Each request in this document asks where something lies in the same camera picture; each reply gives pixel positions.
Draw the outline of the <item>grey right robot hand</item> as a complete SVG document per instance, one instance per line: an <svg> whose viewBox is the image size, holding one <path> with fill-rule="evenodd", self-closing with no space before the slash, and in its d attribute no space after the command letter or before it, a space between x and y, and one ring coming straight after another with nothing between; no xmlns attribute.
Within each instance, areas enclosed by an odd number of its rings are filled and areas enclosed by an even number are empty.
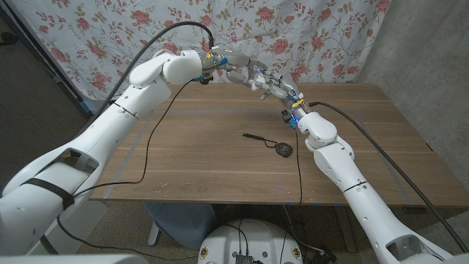
<svg viewBox="0 0 469 264"><path fill-rule="evenodd" d="M269 95L278 98L295 119L299 120L308 114L302 93L297 84L288 76L266 73L256 78L254 86L265 91L261 97L262 100Z"/></svg>

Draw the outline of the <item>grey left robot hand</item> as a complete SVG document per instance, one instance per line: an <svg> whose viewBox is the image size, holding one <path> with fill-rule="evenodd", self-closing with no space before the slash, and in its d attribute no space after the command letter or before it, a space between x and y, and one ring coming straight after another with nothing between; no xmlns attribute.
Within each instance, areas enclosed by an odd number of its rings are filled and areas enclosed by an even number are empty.
<svg viewBox="0 0 469 264"><path fill-rule="evenodd" d="M253 91L258 90L254 86L254 82L258 76L264 75L267 65L256 59L239 52L224 48L213 48L207 53L199 54L202 61L202 74L194 81L201 84L208 84L213 80L213 72L217 70L225 70L226 77L235 84L241 84L251 88Z"/></svg>

